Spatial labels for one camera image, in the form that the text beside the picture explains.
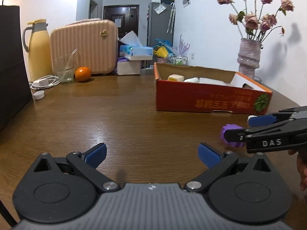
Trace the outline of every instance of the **metal screw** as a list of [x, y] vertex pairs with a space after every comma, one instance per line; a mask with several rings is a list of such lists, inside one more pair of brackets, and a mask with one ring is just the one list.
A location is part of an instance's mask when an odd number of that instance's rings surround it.
[[192, 190], [194, 190], [194, 189], [200, 189], [201, 188], [201, 183], [200, 182], [197, 182], [197, 181], [191, 181], [191, 182], [188, 182], [187, 183], [187, 187], [189, 188], [189, 189], [192, 189]]
[[115, 190], [117, 187], [118, 184], [116, 182], [106, 182], [103, 184], [103, 188], [106, 190]]

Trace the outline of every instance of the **bottle cap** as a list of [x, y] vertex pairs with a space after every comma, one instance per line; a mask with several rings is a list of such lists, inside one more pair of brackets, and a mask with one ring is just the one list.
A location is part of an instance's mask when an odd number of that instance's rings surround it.
[[45, 97], [45, 92], [44, 91], [38, 91], [36, 93], [33, 94], [35, 100], [39, 100], [42, 99], [43, 97]]

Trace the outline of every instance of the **purple toy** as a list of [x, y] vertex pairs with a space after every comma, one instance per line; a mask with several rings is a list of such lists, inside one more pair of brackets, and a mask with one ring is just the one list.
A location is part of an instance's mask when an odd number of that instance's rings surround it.
[[229, 143], [224, 138], [224, 133], [226, 130], [234, 130], [234, 129], [243, 129], [242, 127], [236, 125], [236, 124], [227, 124], [226, 126], [223, 126], [221, 131], [221, 139], [224, 141], [225, 144], [233, 146], [233, 147], [244, 147], [245, 143]]

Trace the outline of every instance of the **refrigerator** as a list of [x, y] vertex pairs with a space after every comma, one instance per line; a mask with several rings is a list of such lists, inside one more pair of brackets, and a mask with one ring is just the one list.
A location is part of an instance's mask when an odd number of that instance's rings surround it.
[[[166, 9], [157, 14], [154, 10], [160, 5], [160, 3], [150, 3], [149, 4], [149, 17], [148, 17], [148, 33], [147, 33], [147, 46], [153, 47], [157, 45], [158, 42], [155, 39], [168, 40], [171, 45], [173, 44], [174, 29], [171, 33], [171, 26], [169, 32], [167, 33], [168, 22], [171, 16], [172, 5], [163, 4]], [[153, 65], [157, 61], [155, 55], [153, 55], [153, 60], [149, 61], [148, 65]]]

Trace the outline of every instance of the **blue gripper pad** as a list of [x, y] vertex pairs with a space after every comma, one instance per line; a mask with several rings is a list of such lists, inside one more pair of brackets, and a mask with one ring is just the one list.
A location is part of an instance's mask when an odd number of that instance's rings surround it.
[[102, 144], [85, 157], [85, 162], [94, 169], [106, 159], [106, 145]]
[[248, 120], [248, 125], [250, 127], [261, 127], [268, 126], [277, 122], [277, 118], [272, 114], [261, 116], [261, 117], [253, 117]]
[[214, 150], [206, 144], [200, 144], [198, 147], [198, 158], [210, 169], [218, 164], [223, 157], [223, 154]]

